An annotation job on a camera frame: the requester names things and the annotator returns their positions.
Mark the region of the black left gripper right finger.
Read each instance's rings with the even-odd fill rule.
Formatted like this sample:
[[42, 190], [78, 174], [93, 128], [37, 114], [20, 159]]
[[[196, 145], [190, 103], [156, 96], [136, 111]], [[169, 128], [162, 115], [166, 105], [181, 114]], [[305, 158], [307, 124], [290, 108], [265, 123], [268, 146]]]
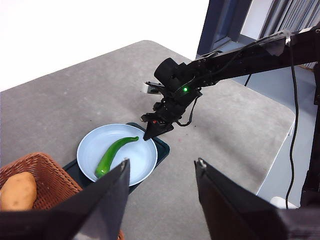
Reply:
[[213, 240], [318, 240], [320, 203], [281, 209], [246, 190], [203, 158], [194, 162], [198, 198]]

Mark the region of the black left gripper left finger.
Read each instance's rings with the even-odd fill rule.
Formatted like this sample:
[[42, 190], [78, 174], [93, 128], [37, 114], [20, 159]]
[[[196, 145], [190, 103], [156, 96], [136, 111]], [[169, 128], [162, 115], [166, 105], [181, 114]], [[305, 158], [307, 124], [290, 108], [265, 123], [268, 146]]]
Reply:
[[130, 161], [125, 159], [84, 190], [50, 210], [4, 211], [2, 240], [115, 240], [129, 195]]

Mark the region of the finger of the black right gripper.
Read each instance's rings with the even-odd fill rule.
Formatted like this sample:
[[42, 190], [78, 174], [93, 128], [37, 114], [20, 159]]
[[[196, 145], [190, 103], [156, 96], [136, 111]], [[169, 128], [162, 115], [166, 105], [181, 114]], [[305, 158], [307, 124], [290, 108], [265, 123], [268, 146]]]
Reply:
[[148, 121], [143, 139], [149, 140], [151, 138], [158, 137], [172, 130], [173, 125], [171, 123], [154, 119]]

